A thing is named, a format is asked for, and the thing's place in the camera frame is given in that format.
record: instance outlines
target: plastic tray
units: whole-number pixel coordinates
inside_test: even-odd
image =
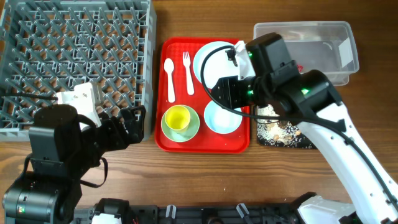
[[[187,93],[185,67],[182,63],[182,52],[188,51],[191,61],[196,52],[205,44],[214,41],[226,41],[235,44],[238,39],[209,39],[174,37],[166,41],[162,47],[162,58],[159,74],[159,92],[156,111],[155,141],[156,144],[167,152],[200,152],[218,154],[237,154],[243,152],[250,142],[250,120],[243,118],[240,127],[230,134],[217,134],[205,123],[203,114],[206,105],[210,102],[201,83],[195,77],[191,63],[191,74],[195,94]],[[164,61],[171,58],[174,63],[173,82],[175,89],[175,102],[167,101],[167,74],[164,71]],[[160,123],[163,114],[173,105],[187,105],[192,107],[199,115],[200,128],[198,134],[187,142],[177,143],[169,140],[162,132]],[[242,108],[244,113],[249,113],[249,108]]]
[[[254,39],[280,34],[302,73],[317,69],[334,85],[345,85],[359,70],[353,31],[343,21],[263,22],[254,26]]]

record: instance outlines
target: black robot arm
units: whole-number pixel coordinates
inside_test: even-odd
[[[92,167],[108,164],[102,155],[140,143],[144,137],[144,106],[122,109],[124,122],[102,116],[96,127],[89,118],[69,105],[39,110],[29,129],[32,154],[25,160],[21,176],[4,194],[5,223],[70,223],[81,198],[80,184],[100,187],[81,180]],[[80,123],[89,126],[80,130]],[[33,172],[27,171],[29,161]]]

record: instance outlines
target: spoon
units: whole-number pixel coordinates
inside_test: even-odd
[[[174,64],[171,59],[166,59],[164,62],[164,70],[167,72],[167,78],[168,78],[168,85],[167,85],[167,96],[169,98],[170,103],[175,102],[175,94],[174,94],[174,87],[173,87],[173,78],[172,78],[172,73],[174,70]]]

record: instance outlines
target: green saucer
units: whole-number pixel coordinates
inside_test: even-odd
[[[171,130],[166,124],[164,114],[162,117],[162,131],[164,135],[166,135],[166,137],[173,142],[186,142],[188,140],[191,140],[199,131],[200,119],[197,112],[189,106],[183,106],[186,107],[186,109],[188,109],[189,113],[191,114],[191,121],[189,122],[188,129],[184,133],[179,134]]]

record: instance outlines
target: red tray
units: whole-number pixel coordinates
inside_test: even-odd
[[[205,123],[203,114],[206,105],[211,101],[204,91],[201,83],[197,80],[193,68],[193,58],[196,52],[205,44],[214,41],[225,41],[235,44],[238,39],[210,39],[174,37],[166,41],[162,47],[162,58],[160,60],[159,92],[157,99],[157,112],[155,124],[155,142],[167,152],[202,152],[218,154],[237,154],[243,152],[250,142],[250,120],[243,118],[240,127],[230,134],[217,134]],[[182,63],[182,52],[188,51],[191,58],[191,74],[195,94],[187,93],[187,80],[185,67]],[[175,102],[167,101],[167,74],[164,70],[164,62],[171,58],[174,63],[173,82],[175,91]],[[187,142],[173,142],[162,132],[161,122],[163,114],[173,105],[187,105],[192,107],[199,115],[200,127],[197,135]],[[249,113],[249,107],[242,108],[244,113]]]

